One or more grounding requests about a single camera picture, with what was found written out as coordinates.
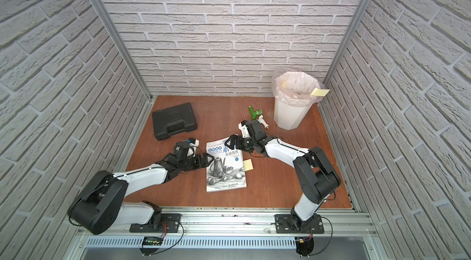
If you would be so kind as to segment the drawing instruction book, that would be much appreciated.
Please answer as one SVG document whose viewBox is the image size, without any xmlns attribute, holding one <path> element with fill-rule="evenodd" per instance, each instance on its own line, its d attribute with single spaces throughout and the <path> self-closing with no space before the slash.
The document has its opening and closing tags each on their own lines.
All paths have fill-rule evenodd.
<svg viewBox="0 0 471 260">
<path fill-rule="evenodd" d="M 241 150 L 230 150 L 224 145 L 228 138 L 206 143 L 206 152 L 215 160 L 206 174 L 207 192 L 229 191 L 247 187 Z"/>
</svg>

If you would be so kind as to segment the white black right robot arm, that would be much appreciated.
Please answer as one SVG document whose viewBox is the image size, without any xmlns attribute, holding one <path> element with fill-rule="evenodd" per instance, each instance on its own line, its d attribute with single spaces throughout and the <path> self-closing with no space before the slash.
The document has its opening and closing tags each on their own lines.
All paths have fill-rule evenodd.
<svg viewBox="0 0 471 260">
<path fill-rule="evenodd" d="M 302 196 L 291 213 L 294 222 L 299 225 L 307 224 L 322 203 L 342 184 L 339 174 L 319 147 L 300 148 L 274 136 L 261 139 L 238 135 L 231 135 L 224 145 L 246 153 L 256 151 L 265 157 L 280 160 L 295 170 Z"/>
</svg>

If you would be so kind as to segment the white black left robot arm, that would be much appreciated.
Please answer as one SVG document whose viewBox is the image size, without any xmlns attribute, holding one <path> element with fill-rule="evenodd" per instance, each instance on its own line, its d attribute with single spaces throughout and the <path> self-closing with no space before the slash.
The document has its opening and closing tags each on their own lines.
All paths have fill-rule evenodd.
<svg viewBox="0 0 471 260">
<path fill-rule="evenodd" d="M 132 193 L 171 181 L 182 172 L 207 168 L 214 157 L 207 154 L 167 154 L 162 161 L 123 173 L 97 172 L 67 211 L 73 225 L 99 235 L 111 227 L 131 226 L 132 233 L 165 231 L 161 208 L 143 201 L 125 202 Z"/>
</svg>

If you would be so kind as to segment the yellow sticky note lower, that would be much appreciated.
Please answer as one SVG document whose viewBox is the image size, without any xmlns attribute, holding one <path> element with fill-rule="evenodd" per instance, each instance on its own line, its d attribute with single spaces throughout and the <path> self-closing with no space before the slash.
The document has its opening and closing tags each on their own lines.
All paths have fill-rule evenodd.
<svg viewBox="0 0 471 260">
<path fill-rule="evenodd" d="M 253 170 L 253 163 L 251 159 L 247 159 L 243 161 L 243 166 L 245 171 Z"/>
</svg>

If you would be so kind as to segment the yellow note on bin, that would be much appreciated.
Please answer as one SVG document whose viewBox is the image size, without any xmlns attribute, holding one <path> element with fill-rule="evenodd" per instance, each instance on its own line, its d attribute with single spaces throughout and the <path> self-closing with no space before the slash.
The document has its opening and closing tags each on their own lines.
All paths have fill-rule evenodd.
<svg viewBox="0 0 471 260">
<path fill-rule="evenodd" d="M 315 88 L 312 92 L 311 92 L 311 96 L 315 96 L 315 97 L 325 97 L 328 93 L 330 92 L 329 89 L 320 89 L 320 88 Z"/>
</svg>

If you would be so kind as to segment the white plastic tap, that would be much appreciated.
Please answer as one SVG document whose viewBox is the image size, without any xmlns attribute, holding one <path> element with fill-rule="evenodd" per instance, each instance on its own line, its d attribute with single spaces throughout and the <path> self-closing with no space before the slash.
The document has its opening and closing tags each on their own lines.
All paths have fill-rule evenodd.
<svg viewBox="0 0 471 260">
<path fill-rule="evenodd" d="M 269 125 L 264 120 L 264 117 L 262 115 L 258 116 L 258 121 L 259 121 L 260 124 L 262 124 L 264 126 L 265 129 L 269 129 Z"/>
</svg>

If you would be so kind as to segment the green plastic tap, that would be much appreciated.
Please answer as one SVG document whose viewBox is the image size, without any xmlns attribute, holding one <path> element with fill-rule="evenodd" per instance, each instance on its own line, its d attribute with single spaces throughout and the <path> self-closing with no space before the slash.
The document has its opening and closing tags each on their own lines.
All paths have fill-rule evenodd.
<svg viewBox="0 0 471 260">
<path fill-rule="evenodd" d="M 263 115 L 263 112 L 261 109 L 255 110 L 252 106 L 249 106 L 249 112 L 251 115 L 251 120 L 257 120 L 260 116 Z"/>
</svg>

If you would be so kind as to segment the black plastic tool case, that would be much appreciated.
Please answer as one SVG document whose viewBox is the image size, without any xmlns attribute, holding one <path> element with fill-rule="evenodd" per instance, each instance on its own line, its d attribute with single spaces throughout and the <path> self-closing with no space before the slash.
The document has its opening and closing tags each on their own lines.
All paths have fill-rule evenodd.
<svg viewBox="0 0 471 260">
<path fill-rule="evenodd" d="M 154 111 L 152 122 L 154 136 L 159 141 L 197 130 L 195 113 L 190 103 Z"/>
</svg>

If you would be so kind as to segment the white trash bin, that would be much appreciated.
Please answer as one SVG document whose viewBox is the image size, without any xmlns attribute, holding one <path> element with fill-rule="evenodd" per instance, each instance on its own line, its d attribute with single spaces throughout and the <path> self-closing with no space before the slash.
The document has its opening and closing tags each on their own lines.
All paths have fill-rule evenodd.
<svg viewBox="0 0 471 260">
<path fill-rule="evenodd" d="M 301 124 L 311 106 L 318 101 L 310 95 L 274 93 L 274 121 L 279 128 L 292 130 Z"/>
</svg>

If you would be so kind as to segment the small green circuit board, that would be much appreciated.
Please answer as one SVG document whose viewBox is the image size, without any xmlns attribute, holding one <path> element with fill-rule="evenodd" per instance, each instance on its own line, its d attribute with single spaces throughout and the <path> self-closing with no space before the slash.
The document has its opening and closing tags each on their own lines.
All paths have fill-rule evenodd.
<svg viewBox="0 0 471 260">
<path fill-rule="evenodd" d="M 163 243 L 163 239 L 161 237 L 144 237 L 142 241 L 142 246 L 160 246 Z"/>
</svg>

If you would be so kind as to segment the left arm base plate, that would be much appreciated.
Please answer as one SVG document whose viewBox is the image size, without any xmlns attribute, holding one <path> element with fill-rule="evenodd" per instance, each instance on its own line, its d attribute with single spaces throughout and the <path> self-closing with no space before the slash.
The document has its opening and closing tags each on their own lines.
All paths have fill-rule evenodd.
<svg viewBox="0 0 471 260">
<path fill-rule="evenodd" d="M 146 224 L 132 224 L 131 233 L 177 233 L 182 215 L 180 213 L 156 213 Z"/>
</svg>

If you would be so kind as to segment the aluminium front rail frame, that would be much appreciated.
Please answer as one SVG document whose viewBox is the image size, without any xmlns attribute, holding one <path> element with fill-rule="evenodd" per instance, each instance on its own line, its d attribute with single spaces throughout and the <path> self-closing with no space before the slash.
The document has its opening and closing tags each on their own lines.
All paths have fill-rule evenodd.
<svg viewBox="0 0 471 260">
<path fill-rule="evenodd" d="M 129 225 L 93 235 L 80 229 L 66 252 L 67 260 L 84 260 L 96 253 L 99 260 L 125 258 L 130 251 L 138 258 L 167 257 L 183 249 L 288 250 L 303 260 L 326 259 L 329 255 L 366 256 L 384 260 L 386 252 L 368 213 L 351 210 L 319 210 L 324 234 L 277 234 L 274 215 L 286 208 L 190 208 L 165 207 L 163 213 L 182 215 L 177 233 L 131 233 Z M 144 237 L 161 237 L 160 246 L 142 246 Z"/>
</svg>

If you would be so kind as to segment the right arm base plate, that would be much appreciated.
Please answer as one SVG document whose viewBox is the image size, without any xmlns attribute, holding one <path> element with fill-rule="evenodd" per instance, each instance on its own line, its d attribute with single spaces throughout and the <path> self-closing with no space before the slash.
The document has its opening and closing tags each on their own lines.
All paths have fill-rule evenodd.
<svg viewBox="0 0 471 260">
<path fill-rule="evenodd" d="M 274 215 L 277 234 L 324 234 L 321 216 L 314 214 L 307 221 L 302 221 L 296 215 Z"/>
</svg>

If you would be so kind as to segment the right aluminium corner post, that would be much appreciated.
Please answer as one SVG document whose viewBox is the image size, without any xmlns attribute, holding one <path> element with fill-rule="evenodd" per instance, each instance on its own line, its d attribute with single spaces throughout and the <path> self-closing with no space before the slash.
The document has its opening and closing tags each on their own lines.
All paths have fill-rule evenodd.
<svg viewBox="0 0 471 260">
<path fill-rule="evenodd" d="M 356 11 L 354 12 L 353 18 L 350 21 L 347 31 L 345 35 L 343 36 L 343 39 L 341 41 L 341 44 L 336 52 L 336 56 L 334 57 L 334 60 L 332 61 L 332 64 L 330 65 L 329 70 L 327 71 L 327 74 L 324 79 L 324 84 L 328 84 L 333 75 L 334 72 L 336 71 L 337 67 L 340 65 L 340 60 L 343 55 L 343 53 L 347 50 L 348 44 L 351 42 L 355 31 L 357 30 L 365 12 L 366 9 L 368 8 L 371 0 L 360 0 L 358 7 Z"/>
</svg>

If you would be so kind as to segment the aluminium corner post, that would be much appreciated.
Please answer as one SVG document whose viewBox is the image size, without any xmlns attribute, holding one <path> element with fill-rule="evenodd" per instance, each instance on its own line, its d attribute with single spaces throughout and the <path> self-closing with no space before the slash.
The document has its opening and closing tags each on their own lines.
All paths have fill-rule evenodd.
<svg viewBox="0 0 471 260">
<path fill-rule="evenodd" d="M 99 19 L 103 23 L 106 31 L 108 32 L 110 38 L 112 39 L 113 43 L 115 44 L 118 52 L 120 53 L 121 57 L 123 58 L 126 66 L 129 68 L 132 76 L 134 77 L 138 87 L 141 89 L 144 97 L 147 99 L 148 102 L 153 100 L 147 85 L 145 84 L 141 74 L 139 73 L 125 43 L 120 36 L 119 31 L 117 30 L 109 12 L 106 10 L 105 4 L 102 0 L 89 0 L 93 8 L 95 9 Z"/>
<path fill-rule="evenodd" d="M 347 50 L 348 44 L 351 42 L 355 31 L 357 30 L 365 12 L 366 9 L 368 8 L 371 0 L 360 0 L 358 7 L 356 11 L 354 12 L 353 18 L 350 21 L 347 31 L 345 35 L 343 36 L 343 39 L 341 41 L 341 44 L 336 52 L 336 56 L 334 57 L 334 60 L 332 61 L 332 64 L 330 65 L 329 70 L 327 71 L 327 74 L 324 79 L 324 84 L 328 84 L 333 75 L 334 72 L 336 71 L 337 67 L 340 65 L 340 60 L 343 55 L 343 53 Z"/>
</svg>

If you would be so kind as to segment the left aluminium corner post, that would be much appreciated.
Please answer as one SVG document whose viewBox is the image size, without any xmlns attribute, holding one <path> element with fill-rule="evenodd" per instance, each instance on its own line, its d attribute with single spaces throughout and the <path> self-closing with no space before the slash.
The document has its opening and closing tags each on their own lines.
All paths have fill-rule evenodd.
<svg viewBox="0 0 471 260">
<path fill-rule="evenodd" d="M 108 32 L 110 38 L 112 39 L 113 43 L 115 44 L 118 52 L 120 53 L 121 57 L 123 58 L 126 66 L 129 68 L 132 76 L 134 77 L 138 87 L 141 89 L 144 97 L 147 99 L 148 102 L 153 100 L 147 85 L 145 84 L 141 74 L 139 73 L 125 43 L 120 36 L 119 31 L 117 30 L 109 12 L 106 10 L 105 4 L 102 0 L 89 0 L 93 8 L 95 9 L 99 19 L 103 23 L 106 31 Z"/>
</svg>

